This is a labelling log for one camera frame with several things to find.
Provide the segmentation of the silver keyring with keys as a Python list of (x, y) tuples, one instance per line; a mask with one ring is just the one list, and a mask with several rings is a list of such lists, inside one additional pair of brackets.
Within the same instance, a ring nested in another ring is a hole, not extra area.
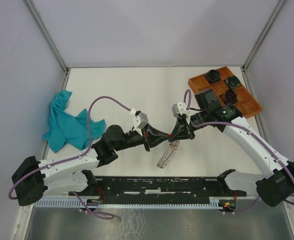
[(164, 169), (170, 163), (172, 158), (175, 156), (179, 145), (179, 140), (172, 141), (168, 144), (168, 148), (157, 163), (158, 168)]

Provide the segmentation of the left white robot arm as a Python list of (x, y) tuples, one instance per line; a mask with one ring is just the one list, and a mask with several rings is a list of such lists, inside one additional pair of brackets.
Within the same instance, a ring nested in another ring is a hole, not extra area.
[(86, 151), (81, 151), (66, 159), (37, 160), (35, 156), (26, 158), (12, 175), (13, 191), (22, 207), (40, 200), (50, 190), (49, 184), (72, 174), (89, 171), (108, 165), (118, 158), (117, 151), (143, 145), (145, 150), (165, 142), (171, 134), (146, 125), (142, 130), (123, 132), (119, 125), (111, 125), (99, 141)]

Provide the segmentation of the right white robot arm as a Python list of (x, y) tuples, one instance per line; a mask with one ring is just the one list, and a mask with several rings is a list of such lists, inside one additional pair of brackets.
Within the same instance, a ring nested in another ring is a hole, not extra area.
[(200, 112), (190, 113), (191, 91), (184, 94), (184, 101), (172, 106), (177, 119), (170, 140), (194, 139), (196, 130), (212, 126), (237, 143), (260, 170), (259, 174), (228, 171), (216, 183), (223, 196), (244, 191), (257, 196), (270, 207), (281, 202), (294, 206), (294, 161), (272, 148), (251, 127), (247, 119), (232, 104), (221, 105), (215, 93), (203, 90), (195, 95)]

